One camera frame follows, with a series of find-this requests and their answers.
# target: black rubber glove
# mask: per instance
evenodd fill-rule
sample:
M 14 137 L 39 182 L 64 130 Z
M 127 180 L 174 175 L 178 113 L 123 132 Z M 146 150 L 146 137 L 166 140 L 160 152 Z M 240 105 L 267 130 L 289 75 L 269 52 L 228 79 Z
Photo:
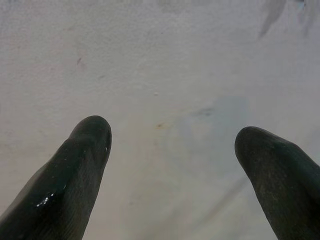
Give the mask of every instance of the black rubber glove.
M 0 240 L 81 240 L 111 149 L 100 116 L 82 120 L 0 218 Z
M 297 145 L 242 129 L 235 154 L 279 240 L 320 240 L 320 167 Z

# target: white surface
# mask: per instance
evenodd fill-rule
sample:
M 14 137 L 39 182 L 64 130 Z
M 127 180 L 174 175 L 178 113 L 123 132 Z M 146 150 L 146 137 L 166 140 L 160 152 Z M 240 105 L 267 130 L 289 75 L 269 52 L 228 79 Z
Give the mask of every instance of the white surface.
M 84 240 L 275 240 L 234 140 L 259 126 L 317 160 L 320 25 L 283 0 L 264 23 L 264 3 L 0 0 L 0 212 L 101 115 L 113 143 Z

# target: black glove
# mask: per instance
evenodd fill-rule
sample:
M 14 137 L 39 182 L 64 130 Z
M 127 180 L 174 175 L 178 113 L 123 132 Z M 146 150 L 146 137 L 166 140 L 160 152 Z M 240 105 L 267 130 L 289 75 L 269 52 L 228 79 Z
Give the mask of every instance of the black glove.
M 320 240 L 320 167 L 297 145 L 242 129 L 235 154 L 279 240 Z
M 111 149 L 100 116 L 82 120 L 0 217 L 0 240 L 81 240 Z

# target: smudge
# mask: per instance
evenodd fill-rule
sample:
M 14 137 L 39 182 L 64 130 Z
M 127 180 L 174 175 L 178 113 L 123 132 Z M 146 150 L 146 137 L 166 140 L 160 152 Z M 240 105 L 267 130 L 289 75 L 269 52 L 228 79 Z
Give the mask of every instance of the smudge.
M 86 64 L 82 61 L 82 57 L 80 57 L 77 61 L 76 64 L 80 66 L 80 68 L 84 71 L 86 70 L 87 66 Z
M 234 154 L 234 140 L 246 125 L 245 97 L 225 96 L 210 107 L 181 116 L 164 138 L 168 158 L 190 176 L 212 182 L 242 173 Z
M 286 3 L 287 0 L 265 0 L 262 10 L 267 12 L 267 16 L 262 25 L 259 38 L 264 37 L 271 26 L 279 20 L 285 9 Z
M 156 126 L 156 129 L 163 129 L 164 128 L 164 123 L 159 123 L 157 126 Z

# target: stain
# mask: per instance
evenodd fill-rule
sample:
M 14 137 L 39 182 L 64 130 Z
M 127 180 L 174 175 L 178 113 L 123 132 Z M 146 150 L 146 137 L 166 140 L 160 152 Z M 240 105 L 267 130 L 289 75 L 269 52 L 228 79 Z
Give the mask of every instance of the stain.
M 249 114 L 245 97 L 224 96 L 210 107 L 181 116 L 163 139 L 167 158 L 190 176 L 209 183 L 242 174 L 234 142 Z
M 156 129 L 163 129 L 164 128 L 164 123 L 159 123 L 157 126 L 156 126 Z
M 276 23 L 284 12 L 287 0 L 265 0 L 262 7 L 264 12 L 267 12 L 266 19 L 263 22 L 259 38 L 264 37 L 270 30 L 271 26 Z
M 78 58 L 78 60 L 76 61 L 76 64 L 77 64 L 78 66 L 80 66 L 80 68 L 81 68 L 83 71 L 86 70 L 86 68 L 87 68 L 86 64 L 83 62 L 82 57 L 79 57 L 79 58 Z
M 320 11 L 319 0 L 295 0 L 300 5 L 300 12 L 298 18 L 303 25 L 303 33 L 306 37 L 310 28 L 314 25 Z M 264 12 L 267 12 L 265 21 L 259 34 L 259 38 L 264 37 L 272 25 L 274 25 L 284 12 L 287 0 L 265 0 L 262 7 Z

